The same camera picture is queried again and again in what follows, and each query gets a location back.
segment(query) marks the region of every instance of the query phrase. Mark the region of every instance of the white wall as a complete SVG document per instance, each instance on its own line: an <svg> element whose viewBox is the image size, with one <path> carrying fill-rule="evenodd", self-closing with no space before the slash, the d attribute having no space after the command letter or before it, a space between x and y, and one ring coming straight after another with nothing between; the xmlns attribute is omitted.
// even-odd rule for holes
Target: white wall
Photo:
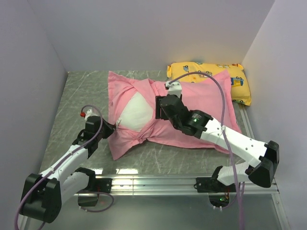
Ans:
<svg viewBox="0 0 307 230"><path fill-rule="evenodd" d="M37 173L66 71L26 0L0 1L0 229L12 230L24 181Z"/></svg>
<svg viewBox="0 0 307 230"><path fill-rule="evenodd" d="M274 0L28 0L67 70L238 63Z"/></svg>
<svg viewBox="0 0 307 230"><path fill-rule="evenodd" d="M276 181L295 230L307 228L307 1L276 0L243 65L255 136L280 144Z"/></svg>

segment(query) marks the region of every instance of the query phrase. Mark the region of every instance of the glass panel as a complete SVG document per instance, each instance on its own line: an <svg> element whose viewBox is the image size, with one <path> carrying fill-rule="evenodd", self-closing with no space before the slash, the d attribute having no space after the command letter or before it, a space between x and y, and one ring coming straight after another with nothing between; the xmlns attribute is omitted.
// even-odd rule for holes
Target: glass panel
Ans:
<svg viewBox="0 0 307 230"><path fill-rule="evenodd" d="M108 203L100 197L100 203ZM271 195L244 195L248 230L281 230ZM40 223L31 220L28 230ZM115 204L102 213L79 210L77 197L62 208L57 219L44 230L238 230L238 208L213 210L207 195L195 196L116 196Z"/></svg>

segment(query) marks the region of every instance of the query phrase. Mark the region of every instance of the metal frame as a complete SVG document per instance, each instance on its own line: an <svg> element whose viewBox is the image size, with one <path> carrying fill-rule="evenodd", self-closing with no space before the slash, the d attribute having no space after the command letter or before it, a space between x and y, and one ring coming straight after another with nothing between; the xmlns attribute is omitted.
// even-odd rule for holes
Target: metal frame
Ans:
<svg viewBox="0 0 307 230"><path fill-rule="evenodd" d="M179 195L222 195L223 193L197 193L194 188L197 177L208 177L211 175L108 175L96 176L99 178L111 178L111 194L114 196L179 196ZM252 182L246 182L245 194L278 194L278 188L274 180L270 188L259 187Z"/></svg>

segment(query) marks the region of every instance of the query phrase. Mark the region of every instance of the pillow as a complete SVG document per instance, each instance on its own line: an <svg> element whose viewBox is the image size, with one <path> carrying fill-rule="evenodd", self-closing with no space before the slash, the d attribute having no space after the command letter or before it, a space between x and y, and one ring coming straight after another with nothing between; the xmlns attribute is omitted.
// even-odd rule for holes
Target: pillow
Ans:
<svg viewBox="0 0 307 230"><path fill-rule="evenodd" d="M214 78L220 83L225 95L224 123L240 132L231 102L229 74L224 71ZM189 110L202 110L220 121L222 99L213 81L207 80L199 84L182 82L181 86L182 101ZM109 122L117 124L116 131L108 138L114 160L145 140L181 148L215 148L227 153L214 143L183 134L174 129L169 121L155 119L155 97L167 95L165 82L128 79L109 72L108 94Z"/></svg>
<svg viewBox="0 0 307 230"><path fill-rule="evenodd" d="M212 76L224 71L225 69L228 71L231 77L231 98L233 102L250 105L251 98L248 81L245 77L244 69L240 64L215 65L199 62L173 63L167 67L167 76L169 78L175 79L185 73L194 71L206 72ZM191 74L181 78L180 81L197 83L206 79L207 77L204 77L203 75Z"/></svg>

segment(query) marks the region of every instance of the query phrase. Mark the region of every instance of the white fabric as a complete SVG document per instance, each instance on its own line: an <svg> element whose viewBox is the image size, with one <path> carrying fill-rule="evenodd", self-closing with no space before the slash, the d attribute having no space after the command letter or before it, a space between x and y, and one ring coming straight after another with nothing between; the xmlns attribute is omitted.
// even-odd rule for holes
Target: white fabric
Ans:
<svg viewBox="0 0 307 230"><path fill-rule="evenodd" d="M153 112L153 108L150 107L145 98L139 92L136 92L119 116L116 125L118 126L120 123L121 126L140 132L145 124L152 119Z"/></svg>

